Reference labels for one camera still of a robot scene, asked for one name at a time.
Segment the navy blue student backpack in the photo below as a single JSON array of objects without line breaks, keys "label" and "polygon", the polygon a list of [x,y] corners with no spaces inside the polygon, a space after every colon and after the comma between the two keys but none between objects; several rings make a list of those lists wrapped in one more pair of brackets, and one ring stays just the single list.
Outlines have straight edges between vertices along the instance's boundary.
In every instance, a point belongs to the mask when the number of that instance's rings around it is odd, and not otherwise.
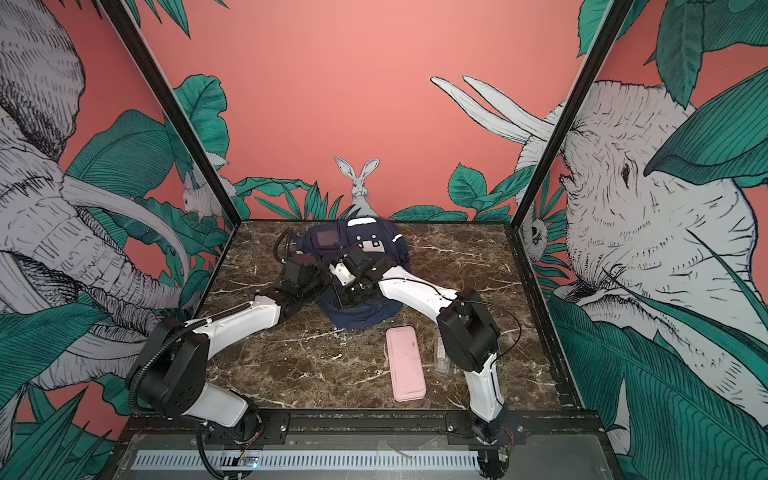
[{"label": "navy blue student backpack", "polygon": [[364,330],[399,313],[402,304],[374,284],[385,266],[410,269],[407,243],[394,223],[357,217],[316,225],[292,239],[298,254],[315,257],[332,273],[316,303],[335,327]]}]

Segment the pink pencil case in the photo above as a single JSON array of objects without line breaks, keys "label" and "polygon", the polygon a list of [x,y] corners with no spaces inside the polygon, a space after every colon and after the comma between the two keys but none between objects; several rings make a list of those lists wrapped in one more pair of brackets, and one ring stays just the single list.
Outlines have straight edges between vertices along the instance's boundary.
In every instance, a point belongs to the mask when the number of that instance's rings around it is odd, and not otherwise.
[{"label": "pink pencil case", "polygon": [[386,342],[394,399],[400,403],[423,399],[426,381],[414,328],[390,328]]}]

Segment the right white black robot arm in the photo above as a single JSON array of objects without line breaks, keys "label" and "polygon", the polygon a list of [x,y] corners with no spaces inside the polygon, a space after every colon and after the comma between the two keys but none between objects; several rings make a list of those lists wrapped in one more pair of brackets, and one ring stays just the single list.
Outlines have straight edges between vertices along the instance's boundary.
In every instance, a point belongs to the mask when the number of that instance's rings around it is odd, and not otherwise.
[{"label": "right white black robot arm", "polygon": [[485,445],[496,443],[505,408],[496,367],[500,330],[481,295],[471,288],[457,291],[437,286],[388,258],[373,259],[358,246],[331,260],[329,270],[342,306],[378,293],[435,323],[445,353],[465,375],[469,436]]}]

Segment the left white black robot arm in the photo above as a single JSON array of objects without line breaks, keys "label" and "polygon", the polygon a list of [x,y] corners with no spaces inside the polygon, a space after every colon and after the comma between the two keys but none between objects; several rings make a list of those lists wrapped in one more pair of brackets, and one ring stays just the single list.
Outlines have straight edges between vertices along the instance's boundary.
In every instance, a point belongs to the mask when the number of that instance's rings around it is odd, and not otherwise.
[{"label": "left white black robot arm", "polygon": [[327,267],[300,254],[285,260],[278,278],[244,303],[200,319],[158,323],[125,379],[131,413],[218,426],[240,444],[258,438],[263,429],[258,407],[208,382],[208,362],[247,337],[287,321],[330,282]]}]

